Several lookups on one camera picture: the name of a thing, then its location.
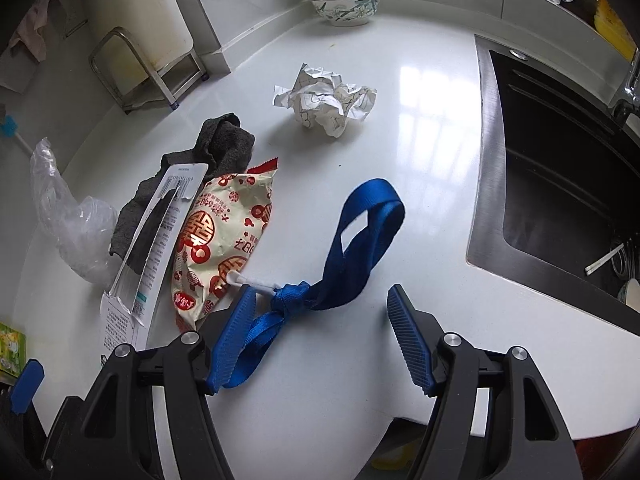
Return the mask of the white LOVE toothbrush package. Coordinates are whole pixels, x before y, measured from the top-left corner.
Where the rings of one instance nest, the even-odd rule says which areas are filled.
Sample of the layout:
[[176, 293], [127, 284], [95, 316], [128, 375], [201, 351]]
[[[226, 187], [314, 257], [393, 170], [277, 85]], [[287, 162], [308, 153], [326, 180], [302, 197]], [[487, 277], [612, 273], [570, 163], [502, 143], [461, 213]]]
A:
[[137, 274], [130, 269], [129, 256], [126, 255], [111, 288], [104, 292], [101, 298], [102, 363], [121, 344], [130, 344], [137, 350], [146, 348], [164, 276], [171, 263], [186, 215], [198, 192], [187, 191], [183, 185], [203, 177], [206, 170], [207, 165], [171, 166], [156, 189], [127, 252], [129, 255], [134, 248], [143, 223], [149, 219], [153, 207], [169, 193], [170, 202], [146, 257], [142, 273]]

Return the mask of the dark grey cloth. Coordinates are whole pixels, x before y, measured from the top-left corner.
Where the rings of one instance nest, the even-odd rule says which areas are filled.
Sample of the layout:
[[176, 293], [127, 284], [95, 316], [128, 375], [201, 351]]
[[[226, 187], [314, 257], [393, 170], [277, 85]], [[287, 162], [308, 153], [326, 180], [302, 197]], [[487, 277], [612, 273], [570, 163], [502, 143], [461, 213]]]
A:
[[[217, 118], [206, 119], [194, 147], [182, 152], [165, 154], [160, 160], [160, 170], [157, 174], [140, 182], [134, 197], [122, 207], [111, 238], [110, 255], [118, 255], [122, 261], [125, 261], [143, 214], [171, 166], [207, 165], [203, 177], [183, 185], [187, 191], [198, 191], [203, 182], [225, 174], [240, 174], [247, 170], [254, 143], [255, 137], [241, 127], [241, 122], [235, 114], [228, 113]], [[134, 273], [142, 273], [146, 257], [169, 202], [169, 193], [166, 193], [153, 207], [149, 219], [143, 223], [134, 248], [128, 255], [128, 266]]]

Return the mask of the white paper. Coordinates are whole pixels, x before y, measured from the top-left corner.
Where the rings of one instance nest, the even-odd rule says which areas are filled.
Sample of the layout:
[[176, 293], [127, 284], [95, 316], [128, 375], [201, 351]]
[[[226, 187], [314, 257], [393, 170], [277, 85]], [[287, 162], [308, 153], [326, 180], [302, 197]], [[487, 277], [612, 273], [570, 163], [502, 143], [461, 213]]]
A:
[[272, 105], [292, 110], [305, 128], [319, 127], [337, 139], [351, 122], [369, 116], [377, 96], [373, 88], [348, 84], [341, 74], [303, 63], [292, 88], [274, 87]]

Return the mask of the black kitchen sink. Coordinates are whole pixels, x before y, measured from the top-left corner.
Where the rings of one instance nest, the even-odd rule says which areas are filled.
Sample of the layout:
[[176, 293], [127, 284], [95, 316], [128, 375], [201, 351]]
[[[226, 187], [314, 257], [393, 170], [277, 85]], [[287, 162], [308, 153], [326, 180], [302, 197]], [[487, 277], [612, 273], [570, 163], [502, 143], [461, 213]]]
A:
[[638, 334], [639, 138], [591, 93], [475, 39], [482, 138], [469, 263]]

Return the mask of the yellow green drink mix pouch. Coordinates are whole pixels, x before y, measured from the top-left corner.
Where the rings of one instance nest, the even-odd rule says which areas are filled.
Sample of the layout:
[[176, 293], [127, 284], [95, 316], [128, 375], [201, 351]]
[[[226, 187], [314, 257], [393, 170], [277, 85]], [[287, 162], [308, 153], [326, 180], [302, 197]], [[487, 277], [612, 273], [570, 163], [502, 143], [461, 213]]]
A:
[[6, 379], [20, 376], [26, 362], [26, 336], [19, 330], [0, 324], [0, 370]]

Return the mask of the red white snack bag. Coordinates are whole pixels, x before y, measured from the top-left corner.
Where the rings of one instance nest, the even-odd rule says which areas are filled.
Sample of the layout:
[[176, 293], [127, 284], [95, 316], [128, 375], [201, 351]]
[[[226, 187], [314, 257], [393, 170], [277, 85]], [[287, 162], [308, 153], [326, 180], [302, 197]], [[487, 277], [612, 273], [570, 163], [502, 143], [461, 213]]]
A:
[[240, 174], [206, 181], [178, 237], [171, 278], [177, 326], [185, 332], [212, 313], [228, 292], [227, 275], [240, 272], [268, 226], [273, 158]]

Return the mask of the clear crumpled plastic bag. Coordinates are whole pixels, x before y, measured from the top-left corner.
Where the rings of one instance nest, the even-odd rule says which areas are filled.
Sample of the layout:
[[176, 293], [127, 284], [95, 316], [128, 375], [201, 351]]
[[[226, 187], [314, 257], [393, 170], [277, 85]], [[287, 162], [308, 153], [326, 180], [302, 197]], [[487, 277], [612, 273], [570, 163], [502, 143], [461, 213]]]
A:
[[48, 139], [30, 156], [30, 187], [40, 228], [62, 260], [85, 281], [107, 289], [118, 270], [110, 254], [116, 210], [104, 200], [76, 200], [62, 174]]

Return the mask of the blue white bottle brush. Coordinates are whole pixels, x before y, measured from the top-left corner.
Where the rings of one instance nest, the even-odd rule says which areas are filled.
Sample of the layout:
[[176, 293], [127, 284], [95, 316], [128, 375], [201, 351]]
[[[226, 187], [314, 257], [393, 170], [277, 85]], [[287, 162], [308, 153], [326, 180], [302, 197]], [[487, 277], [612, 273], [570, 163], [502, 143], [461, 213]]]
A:
[[17, 131], [17, 123], [15, 120], [6, 115], [0, 122], [1, 134], [5, 138], [13, 140], [28, 156], [32, 156], [34, 149], [23, 139], [23, 137]]

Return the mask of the metal cutting board rack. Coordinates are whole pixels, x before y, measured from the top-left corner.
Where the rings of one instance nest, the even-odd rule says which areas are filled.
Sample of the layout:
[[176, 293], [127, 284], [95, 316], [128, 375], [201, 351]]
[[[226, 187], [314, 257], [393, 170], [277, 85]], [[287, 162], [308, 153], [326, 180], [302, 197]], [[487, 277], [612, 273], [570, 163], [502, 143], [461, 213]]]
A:
[[[120, 90], [114, 72], [101, 65], [104, 49], [115, 39], [122, 42], [134, 58], [134, 65], [139, 67], [143, 74], [141, 81], [126, 93]], [[176, 110], [181, 99], [196, 84], [209, 78], [209, 72], [194, 48], [161, 68], [155, 68], [134, 39], [134, 35], [120, 26], [114, 27], [98, 42], [88, 61], [96, 78], [126, 115], [163, 105], [168, 106], [170, 110]]]

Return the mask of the chrome sink faucet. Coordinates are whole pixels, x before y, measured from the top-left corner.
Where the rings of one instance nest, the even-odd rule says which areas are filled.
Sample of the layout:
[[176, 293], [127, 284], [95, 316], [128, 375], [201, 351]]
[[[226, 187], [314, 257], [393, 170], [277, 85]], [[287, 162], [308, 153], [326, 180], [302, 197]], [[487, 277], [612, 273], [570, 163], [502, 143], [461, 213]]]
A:
[[639, 49], [636, 49], [634, 50], [628, 73], [626, 73], [623, 82], [614, 92], [610, 104], [608, 104], [608, 114], [620, 127], [626, 124], [630, 115], [639, 116], [639, 74], [640, 53]]

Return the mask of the pink hanging rag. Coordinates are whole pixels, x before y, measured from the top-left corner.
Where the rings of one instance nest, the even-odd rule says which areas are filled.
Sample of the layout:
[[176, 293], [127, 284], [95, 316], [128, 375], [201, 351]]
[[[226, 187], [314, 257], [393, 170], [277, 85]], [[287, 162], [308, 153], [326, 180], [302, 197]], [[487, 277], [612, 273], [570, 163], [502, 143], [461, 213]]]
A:
[[10, 49], [18, 44], [24, 44], [38, 63], [44, 61], [47, 56], [46, 40], [41, 31], [48, 22], [49, 3], [50, 0], [35, 0], [9, 41]]

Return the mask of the white patterned ceramic bowl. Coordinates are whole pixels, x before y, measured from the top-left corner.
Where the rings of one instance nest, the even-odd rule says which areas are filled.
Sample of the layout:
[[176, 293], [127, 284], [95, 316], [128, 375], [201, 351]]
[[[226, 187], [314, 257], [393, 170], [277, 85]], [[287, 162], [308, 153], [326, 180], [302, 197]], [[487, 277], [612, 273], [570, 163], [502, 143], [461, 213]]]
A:
[[314, 10], [333, 26], [367, 24], [378, 12], [380, 0], [311, 0]]

